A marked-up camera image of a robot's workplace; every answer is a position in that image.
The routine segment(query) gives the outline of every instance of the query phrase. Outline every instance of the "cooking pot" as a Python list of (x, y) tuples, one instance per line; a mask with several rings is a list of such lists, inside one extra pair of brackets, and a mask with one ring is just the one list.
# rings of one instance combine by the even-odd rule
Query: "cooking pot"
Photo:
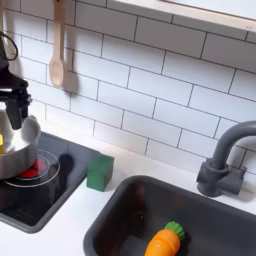
[(13, 130), (5, 111), (0, 110), (0, 134), (4, 153), (0, 155), (0, 179), (9, 179), (30, 168), (37, 159), (41, 129), (33, 116), (27, 117), (19, 130)]

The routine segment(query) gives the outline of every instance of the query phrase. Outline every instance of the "white wall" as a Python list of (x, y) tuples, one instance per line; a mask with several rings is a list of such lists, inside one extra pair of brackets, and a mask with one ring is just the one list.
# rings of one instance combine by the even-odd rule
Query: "white wall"
[[(220, 136), (256, 119), (256, 35), (125, 6), (71, 1), (64, 90), (49, 79), (52, 0), (8, 0), (5, 29), (30, 80), (31, 112), (66, 129), (192, 172)], [(256, 187), (256, 139), (240, 141), (228, 163), (247, 166)]]

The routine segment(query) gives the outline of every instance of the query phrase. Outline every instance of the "white subway tile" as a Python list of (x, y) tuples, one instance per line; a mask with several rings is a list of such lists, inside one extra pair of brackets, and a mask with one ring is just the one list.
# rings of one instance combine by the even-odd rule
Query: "white subway tile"
[(93, 136), (94, 121), (71, 112), (47, 106), (46, 120), (75, 133)]
[(195, 86), (190, 107), (237, 122), (256, 119), (256, 102)]
[(202, 58), (256, 72), (256, 44), (208, 34)]
[(128, 40), (134, 39), (137, 17), (102, 7), (76, 4), (76, 26)]
[(157, 11), (154, 9), (144, 8), (140, 6), (135, 6), (132, 4), (126, 4), (123, 2), (108, 0), (108, 8), (115, 9), (122, 12), (128, 12), (139, 16), (148, 17), (155, 20), (161, 20), (165, 22), (171, 22), (172, 21), (172, 14), (165, 13), (161, 11)]
[(38, 40), (46, 40), (46, 20), (9, 10), (4, 11), (4, 17), (5, 30)]
[(151, 118), (124, 112), (123, 129), (144, 137), (177, 146), (181, 129)]
[[(66, 25), (65, 29), (65, 47), (95, 56), (101, 55), (103, 35), (69, 25)], [(48, 21), (47, 40), (49, 43), (53, 43), (52, 21)]]
[[(221, 118), (215, 138), (220, 139), (220, 137), (228, 129), (230, 129), (231, 127), (233, 127), (236, 124), (237, 124), (237, 122), (233, 122), (233, 121)], [(239, 140), (236, 143), (236, 145), (238, 145), (240, 147), (243, 147), (243, 148), (247, 148), (247, 149), (256, 151), (256, 137), (255, 136), (249, 136), (249, 137), (243, 138), (243, 139)]]
[[(45, 19), (54, 19), (54, 2), (52, 0), (22, 0), (21, 11)], [(66, 23), (74, 25), (75, 2), (66, 1)]]
[(230, 94), (256, 101), (256, 75), (237, 70)]
[(193, 84), (228, 92), (235, 70), (167, 52), (163, 74)]
[(33, 100), (28, 108), (28, 111), (30, 115), (36, 117), (37, 119), (45, 120), (45, 108), (46, 105), (44, 103)]
[(204, 157), (149, 140), (146, 155), (190, 172), (198, 173)]
[[(218, 141), (193, 132), (182, 131), (179, 148), (191, 153), (211, 158)], [(239, 168), (245, 149), (234, 146), (230, 152), (227, 164)]]
[(105, 7), (107, 4), (107, 0), (80, 0), (80, 2), (99, 5), (99, 6), (103, 6), (103, 7)]
[(136, 42), (200, 57), (205, 32), (179, 27), (156, 20), (139, 18)]
[(242, 166), (247, 167), (247, 171), (256, 174), (256, 153), (248, 150), (245, 154)]
[(71, 112), (95, 119), (97, 121), (121, 127), (123, 110), (90, 100), (77, 95), (71, 95)]
[(153, 97), (103, 82), (99, 84), (98, 99), (101, 102), (149, 117), (152, 117), (155, 106)]
[(157, 98), (187, 105), (192, 84), (132, 68), (128, 88)]
[(20, 11), (20, 1), (21, 0), (4, 0), (4, 8), (8, 8), (14, 11)]
[(164, 51), (105, 36), (102, 57), (133, 67), (161, 73), (164, 62)]
[(256, 33), (249, 32), (247, 37), (248, 42), (256, 43)]
[(154, 119), (207, 136), (214, 135), (219, 121), (219, 117), (163, 100), (157, 100)]
[[(53, 45), (37, 41), (27, 37), (22, 38), (22, 56), (45, 64), (50, 64), (53, 55)], [(72, 70), (73, 52), (69, 49), (64, 51), (66, 68)]]
[(247, 33), (246, 30), (226, 27), (223, 25), (206, 22), (206, 21), (202, 21), (202, 20), (197, 20), (197, 19), (191, 19), (188, 17), (178, 16), (178, 15), (174, 16), (173, 23), (177, 24), (177, 25), (181, 25), (181, 26), (185, 26), (185, 27), (189, 27), (189, 28), (200, 29), (200, 30), (211, 32), (214, 34), (233, 37), (233, 38), (237, 38), (237, 39), (241, 39), (241, 40), (245, 39), (246, 33)]
[(35, 100), (69, 110), (70, 93), (34, 81), (29, 81), (28, 91)]
[[(47, 84), (53, 86), (50, 79), (49, 68), (47, 69)], [(98, 92), (98, 81), (67, 71), (65, 73), (62, 89), (96, 100)]]
[(74, 53), (74, 71), (108, 83), (126, 87), (129, 67), (80, 52)]
[(139, 154), (145, 154), (147, 139), (138, 135), (96, 122), (94, 137)]
[(46, 65), (43, 63), (19, 57), (10, 63), (10, 71), (40, 83), (46, 82)]

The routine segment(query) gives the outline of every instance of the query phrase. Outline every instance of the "gray faucet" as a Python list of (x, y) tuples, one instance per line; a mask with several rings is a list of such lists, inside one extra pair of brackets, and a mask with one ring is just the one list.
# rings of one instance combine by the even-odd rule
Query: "gray faucet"
[(222, 192), (239, 194), (246, 169), (231, 171), (226, 162), (234, 144), (248, 136), (256, 136), (256, 121), (237, 124), (222, 135), (213, 157), (207, 159), (200, 168), (197, 177), (200, 193), (208, 197), (220, 196)]

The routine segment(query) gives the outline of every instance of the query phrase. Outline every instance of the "gray sink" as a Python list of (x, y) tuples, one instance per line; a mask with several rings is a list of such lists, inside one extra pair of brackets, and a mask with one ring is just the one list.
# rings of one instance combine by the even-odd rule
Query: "gray sink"
[(119, 186), (84, 238), (85, 255), (143, 256), (169, 221), (186, 232), (178, 255), (256, 255), (256, 216), (145, 176)]

